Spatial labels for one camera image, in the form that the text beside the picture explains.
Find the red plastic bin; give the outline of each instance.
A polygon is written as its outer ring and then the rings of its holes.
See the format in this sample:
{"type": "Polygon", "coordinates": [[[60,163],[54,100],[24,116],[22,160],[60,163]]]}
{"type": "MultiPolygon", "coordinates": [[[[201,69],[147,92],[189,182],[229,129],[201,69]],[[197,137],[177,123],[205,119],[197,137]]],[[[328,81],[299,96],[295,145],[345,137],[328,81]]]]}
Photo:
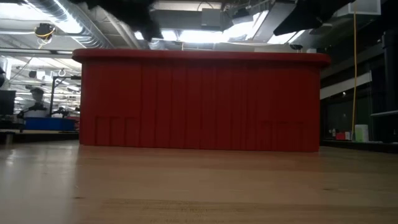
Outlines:
{"type": "Polygon", "coordinates": [[[322,54],[79,49],[80,143],[315,152],[322,54]]]}

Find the blue bin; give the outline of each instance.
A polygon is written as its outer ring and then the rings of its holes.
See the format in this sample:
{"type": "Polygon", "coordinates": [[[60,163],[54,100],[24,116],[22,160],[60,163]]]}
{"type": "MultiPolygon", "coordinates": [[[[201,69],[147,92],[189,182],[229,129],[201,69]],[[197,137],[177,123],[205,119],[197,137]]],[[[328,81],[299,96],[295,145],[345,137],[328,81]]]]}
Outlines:
{"type": "Polygon", "coordinates": [[[75,120],[65,118],[25,118],[25,129],[74,131],[75,120]]]}

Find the red bin wall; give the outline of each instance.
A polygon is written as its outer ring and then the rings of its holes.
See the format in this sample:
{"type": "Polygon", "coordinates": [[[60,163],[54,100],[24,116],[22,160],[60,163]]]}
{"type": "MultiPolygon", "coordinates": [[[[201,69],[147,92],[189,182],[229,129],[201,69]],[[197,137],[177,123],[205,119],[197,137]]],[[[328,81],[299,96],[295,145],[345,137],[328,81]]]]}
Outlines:
{"type": "Polygon", "coordinates": [[[318,151],[319,66],[261,60],[83,62],[80,141],[318,151]]]}

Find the fluorescent light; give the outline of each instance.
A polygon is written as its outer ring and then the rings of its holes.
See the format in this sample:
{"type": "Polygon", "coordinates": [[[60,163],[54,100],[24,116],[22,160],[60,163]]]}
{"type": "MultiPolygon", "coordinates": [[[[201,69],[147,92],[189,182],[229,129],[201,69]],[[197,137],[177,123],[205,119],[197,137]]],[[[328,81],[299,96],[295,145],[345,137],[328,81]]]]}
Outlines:
{"type": "Polygon", "coordinates": [[[254,23],[252,29],[248,32],[248,35],[246,36],[246,40],[252,39],[254,37],[254,35],[260,29],[261,24],[266,19],[268,12],[269,12],[268,10],[262,11],[253,16],[255,23],[254,23]]]}
{"type": "Polygon", "coordinates": [[[62,84],[69,85],[69,83],[68,83],[68,82],[65,82],[65,81],[62,81],[62,84]]]}
{"type": "Polygon", "coordinates": [[[283,35],[273,35],[269,40],[268,44],[286,44],[294,35],[296,32],[289,33],[289,34],[283,34],[283,35]]]}
{"type": "Polygon", "coordinates": [[[58,54],[66,54],[66,55],[72,55],[72,51],[67,51],[67,50],[58,50],[58,54]]]}
{"type": "MultiPolygon", "coordinates": [[[[44,96],[51,96],[51,93],[44,93],[44,96]]],[[[68,93],[54,93],[54,96],[81,96],[80,94],[68,94],[68,93]]]]}
{"type": "Polygon", "coordinates": [[[67,100],[62,100],[62,99],[54,99],[53,102],[66,102],[67,100]]]}
{"type": "Polygon", "coordinates": [[[179,41],[188,43],[220,43],[226,40],[220,31],[184,30],[179,41]]]}
{"type": "Polygon", "coordinates": [[[295,41],[298,37],[300,37],[303,33],[305,32],[305,30],[301,30],[298,31],[290,40],[289,43],[293,43],[293,41],[295,41]]]}
{"type": "MultiPolygon", "coordinates": [[[[140,32],[135,32],[134,35],[136,36],[137,40],[144,40],[144,37],[140,32]]],[[[177,35],[173,30],[163,30],[162,31],[163,39],[154,38],[155,40],[168,40],[168,41],[177,41],[177,35]]]]}
{"type": "Polygon", "coordinates": [[[67,88],[75,91],[80,91],[80,88],[77,86],[68,86],[67,88]]]}
{"type": "Polygon", "coordinates": [[[224,30],[224,36],[227,38],[241,37],[253,28],[254,21],[242,22],[231,26],[229,29],[224,30]]]}
{"type": "Polygon", "coordinates": [[[163,40],[177,41],[177,35],[175,35],[175,32],[172,30],[163,30],[162,35],[163,40]]]}

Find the ceiling pipe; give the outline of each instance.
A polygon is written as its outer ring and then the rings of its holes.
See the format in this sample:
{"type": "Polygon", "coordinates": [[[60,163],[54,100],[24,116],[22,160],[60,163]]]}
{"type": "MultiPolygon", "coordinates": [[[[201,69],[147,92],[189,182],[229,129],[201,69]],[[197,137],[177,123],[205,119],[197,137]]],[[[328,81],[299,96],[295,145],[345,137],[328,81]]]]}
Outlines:
{"type": "MultiPolygon", "coordinates": [[[[34,31],[31,30],[20,30],[20,29],[2,29],[0,28],[1,35],[35,35],[34,31]]],[[[90,35],[80,35],[80,34],[59,34],[54,32],[52,35],[57,37],[91,37],[90,35]]]]}
{"type": "Polygon", "coordinates": [[[43,50],[0,47],[0,54],[11,57],[72,58],[71,50],[43,50]]]}
{"type": "Polygon", "coordinates": [[[123,38],[123,40],[128,44],[128,46],[132,49],[141,49],[141,46],[139,45],[138,40],[136,37],[131,37],[128,35],[127,31],[124,29],[124,27],[118,22],[118,20],[110,15],[109,13],[105,12],[106,17],[109,19],[111,24],[115,27],[115,29],[119,32],[120,36],[123,38]]]}
{"type": "Polygon", "coordinates": [[[120,22],[120,26],[126,31],[127,36],[132,40],[132,42],[137,46],[138,49],[144,49],[147,44],[140,44],[137,37],[134,35],[134,31],[125,23],[120,22]]]}
{"type": "Polygon", "coordinates": [[[85,48],[114,48],[113,44],[95,26],[81,9],[67,0],[23,0],[85,48]]]}

